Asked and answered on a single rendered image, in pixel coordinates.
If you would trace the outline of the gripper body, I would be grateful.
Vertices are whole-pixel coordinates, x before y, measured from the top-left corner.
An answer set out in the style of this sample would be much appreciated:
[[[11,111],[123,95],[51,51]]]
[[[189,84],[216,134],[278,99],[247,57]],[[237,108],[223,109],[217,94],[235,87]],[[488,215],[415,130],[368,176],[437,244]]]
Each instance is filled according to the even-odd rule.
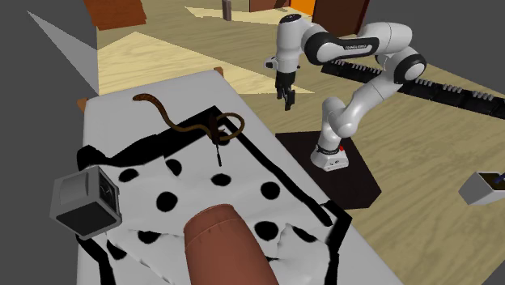
[[[295,81],[295,74],[296,72],[290,72],[290,73],[283,73],[280,71],[276,72],[276,78],[275,78],[275,88],[277,91],[290,91],[292,84]]]

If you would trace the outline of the brown and orange cabinet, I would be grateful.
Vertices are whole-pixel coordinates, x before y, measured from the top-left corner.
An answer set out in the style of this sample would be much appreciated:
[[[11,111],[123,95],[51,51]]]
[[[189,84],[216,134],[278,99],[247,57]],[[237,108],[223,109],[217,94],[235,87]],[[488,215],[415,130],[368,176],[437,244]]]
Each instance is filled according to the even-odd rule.
[[[250,12],[289,7],[294,11],[312,16],[315,5],[316,0],[248,0],[248,10]]]

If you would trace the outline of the brown belt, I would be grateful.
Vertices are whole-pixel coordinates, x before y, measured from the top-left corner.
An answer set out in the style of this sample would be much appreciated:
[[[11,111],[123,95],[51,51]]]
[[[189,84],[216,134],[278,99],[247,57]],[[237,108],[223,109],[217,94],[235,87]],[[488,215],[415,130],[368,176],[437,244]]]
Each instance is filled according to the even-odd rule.
[[[215,145],[217,161],[218,161],[219,167],[223,166],[222,158],[219,153],[219,144],[221,142],[230,141],[233,138],[236,138],[239,134],[241,134],[243,132],[244,127],[245,127],[245,121],[242,118],[242,116],[239,115],[238,113],[222,113],[222,114],[218,115],[217,117],[214,115],[211,115],[209,118],[208,125],[195,124],[195,125],[190,125],[187,127],[181,127],[171,121],[165,107],[155,96],[153,96],[151,94],[147,94],[147,93],[141,93],[141,94],[137,94],[137,95],[133,96],[132,101],[137,101],[137,102],[146,101],[146,102],[150,102],[151,104],[153,104],[156,107],[156,109],[158,110],[160,116],[163,118],[163,121],[171,129],[173,129],[177,132],[186,133],[186,132],[190,132],[193,130],[204,131],[206,133],[207,137]],[[234,118],[238,119],[240,122],[240,127],[234,133],[232,133],[228,136],[221,137],[219,135],[220,130],[218,128],[218,122],[225,117],[234,117]]]

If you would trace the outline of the dark brown wooden door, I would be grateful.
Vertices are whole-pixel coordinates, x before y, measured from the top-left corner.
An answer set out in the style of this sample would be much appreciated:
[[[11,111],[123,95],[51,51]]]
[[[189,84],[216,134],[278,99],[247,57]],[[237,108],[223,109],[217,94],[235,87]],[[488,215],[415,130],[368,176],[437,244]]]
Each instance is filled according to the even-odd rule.
[[[334,36],[357,34],[370,0],[316,0],[312,22]]]

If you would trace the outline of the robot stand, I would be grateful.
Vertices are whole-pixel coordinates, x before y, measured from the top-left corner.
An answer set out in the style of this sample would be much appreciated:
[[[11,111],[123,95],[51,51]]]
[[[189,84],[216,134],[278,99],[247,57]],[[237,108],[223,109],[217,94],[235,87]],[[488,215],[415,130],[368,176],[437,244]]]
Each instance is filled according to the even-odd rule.
[[[344,138],[341,141],[350,161],[349,166],[326,172],[310,160],[319,135],[319,131],[307,131],[277,133],[275,137],[322,191],[342,209],[368,208],[380,196],[381,189],[352,139]]]

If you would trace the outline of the white blanket with black spots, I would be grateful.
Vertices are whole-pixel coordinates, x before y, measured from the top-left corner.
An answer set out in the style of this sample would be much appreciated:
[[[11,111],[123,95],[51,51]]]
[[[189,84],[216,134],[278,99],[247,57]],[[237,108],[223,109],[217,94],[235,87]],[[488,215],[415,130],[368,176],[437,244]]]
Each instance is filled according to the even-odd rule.
[[[243,134],[214,145],[184,123],[106,155],[88,143],[78,166],[98,166],[120,190],[120,227],[100,237],[96,254],[112,269],[105,285],[191,285],[185,260],[186,222],[216,204],[244,218],[279,285],[343,285],[339,249],[349,217],[334,202],[300,187]]]

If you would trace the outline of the long black toothed bar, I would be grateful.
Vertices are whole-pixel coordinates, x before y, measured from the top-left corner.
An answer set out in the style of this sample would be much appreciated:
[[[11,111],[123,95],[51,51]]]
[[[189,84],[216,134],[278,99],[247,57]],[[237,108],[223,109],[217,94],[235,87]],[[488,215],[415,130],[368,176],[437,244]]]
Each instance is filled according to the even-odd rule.
[[[355,82],[367,83],[380,75],[382,70],[342,60],[334,60],[325,63],[321,68],[321,72]],[[505,99],[493,96],[490,93],[470,91],[462,87],[435,83],[420,78],[404,84],[399,92],[505,120]]]

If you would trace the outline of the brown bolster pillow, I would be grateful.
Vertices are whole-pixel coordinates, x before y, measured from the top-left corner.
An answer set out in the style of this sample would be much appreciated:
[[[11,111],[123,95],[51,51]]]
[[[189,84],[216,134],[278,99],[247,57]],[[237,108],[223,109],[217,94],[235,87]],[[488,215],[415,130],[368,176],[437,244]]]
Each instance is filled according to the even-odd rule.
[[[211,206],[184,226],[191,285],[279,285],[247,224],[229,204]]]

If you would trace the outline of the brown wooden furniture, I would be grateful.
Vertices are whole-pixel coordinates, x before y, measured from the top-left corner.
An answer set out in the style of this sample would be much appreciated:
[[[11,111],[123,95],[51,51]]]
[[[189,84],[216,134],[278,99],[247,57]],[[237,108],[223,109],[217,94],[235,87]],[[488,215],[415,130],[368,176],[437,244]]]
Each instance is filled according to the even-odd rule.
[[[146,24],[141,0],[83,0],[100,31]]]

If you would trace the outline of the grey open box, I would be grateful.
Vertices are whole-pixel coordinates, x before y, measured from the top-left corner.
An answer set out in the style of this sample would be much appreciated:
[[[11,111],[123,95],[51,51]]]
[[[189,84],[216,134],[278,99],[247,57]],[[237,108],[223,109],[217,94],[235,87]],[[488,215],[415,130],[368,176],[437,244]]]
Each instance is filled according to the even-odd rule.
[[[458,193],[468,205],[486,205],[505,198],[505,172],[475,172]]]

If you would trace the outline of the grey cube clock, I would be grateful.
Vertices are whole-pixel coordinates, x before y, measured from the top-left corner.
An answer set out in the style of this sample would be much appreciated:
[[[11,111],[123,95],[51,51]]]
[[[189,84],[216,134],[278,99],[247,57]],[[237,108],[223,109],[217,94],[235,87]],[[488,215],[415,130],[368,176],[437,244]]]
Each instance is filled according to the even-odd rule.
[[[98,166],[57,178],[49,217],[87,240],[122,223],[119,189]]]

